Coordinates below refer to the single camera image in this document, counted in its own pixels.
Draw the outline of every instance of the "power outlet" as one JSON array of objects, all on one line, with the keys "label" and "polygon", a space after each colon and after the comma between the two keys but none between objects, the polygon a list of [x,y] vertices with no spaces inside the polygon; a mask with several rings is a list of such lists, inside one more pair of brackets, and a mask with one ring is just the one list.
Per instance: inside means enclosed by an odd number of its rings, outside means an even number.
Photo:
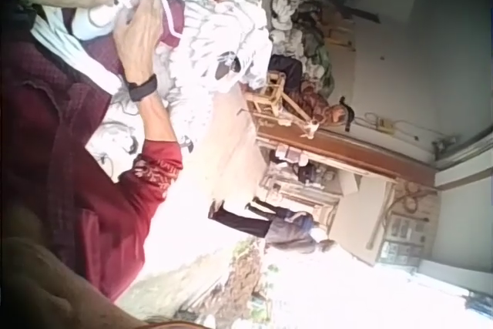
[{"label": "power outlet", "polygon": [[380,131],[381,133],[394,135],[395,134],[394,121],[390,119],[379,118],[377,121],[377,130]]}]

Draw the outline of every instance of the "black wristwatch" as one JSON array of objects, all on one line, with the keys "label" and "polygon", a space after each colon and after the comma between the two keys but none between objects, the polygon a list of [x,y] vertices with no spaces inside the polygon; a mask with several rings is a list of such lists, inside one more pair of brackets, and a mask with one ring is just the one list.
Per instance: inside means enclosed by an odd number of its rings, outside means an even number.
[{"label": "black wristwatch", "polygon": [[140,102],[157,90],[157,78],[155,74],[152,74],[151,77],[141,85],[127,80],[125,80],[125,83],[129,88],[130,99],[132,102]]}]

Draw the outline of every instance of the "embroidered sleeve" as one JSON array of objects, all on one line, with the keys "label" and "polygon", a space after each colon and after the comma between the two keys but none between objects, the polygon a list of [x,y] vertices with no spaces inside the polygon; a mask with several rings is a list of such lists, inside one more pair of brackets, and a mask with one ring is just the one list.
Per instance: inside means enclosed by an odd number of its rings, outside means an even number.
[{"label": "embroidered sleeve", "polygon": [[183,168],[178,143],[146,140],[132,169],[119,178],[119,186],[132,208],[140,215],[139,223],[147,230],[157,207]]},{"label": "embroidered sleeve", "polygon": [[168,190],[179,173],[179,169],[173,164],[146,158],[142,154],[137,157],[132,171],[143,183],[156,186],[163,192]]}]

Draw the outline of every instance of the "shoe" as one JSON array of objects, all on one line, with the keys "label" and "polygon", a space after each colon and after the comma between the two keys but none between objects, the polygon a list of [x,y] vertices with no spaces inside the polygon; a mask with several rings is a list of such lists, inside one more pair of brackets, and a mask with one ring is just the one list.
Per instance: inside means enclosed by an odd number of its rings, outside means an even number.
[{"label": "shoe", "polygon": [[223,206],[224,206],[224,200],[221,200],[219,203],[216,200],[213,200],[212,204],[209,207],[209,214],[207,215],[207,217],[213,220],[216,212],[222,209]]}]

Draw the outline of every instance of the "sleeve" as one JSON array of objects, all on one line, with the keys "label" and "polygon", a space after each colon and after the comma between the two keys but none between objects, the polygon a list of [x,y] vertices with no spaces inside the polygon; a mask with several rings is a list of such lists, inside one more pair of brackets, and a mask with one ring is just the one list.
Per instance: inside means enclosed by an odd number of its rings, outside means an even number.
[{"label": "sleeve", "polygon": [[302,254],[313,253],[317,249],[313,240],[294,240],[286,243],[270,243],[269,246],[284,252],[295,252]]},{"label": "sleeve", "polygon": [[141,216],[140,219],[145,220],[147,228],[182,169],[178,143],[146,140],[132,169],[120,175],[118,186],[121,192]]}]

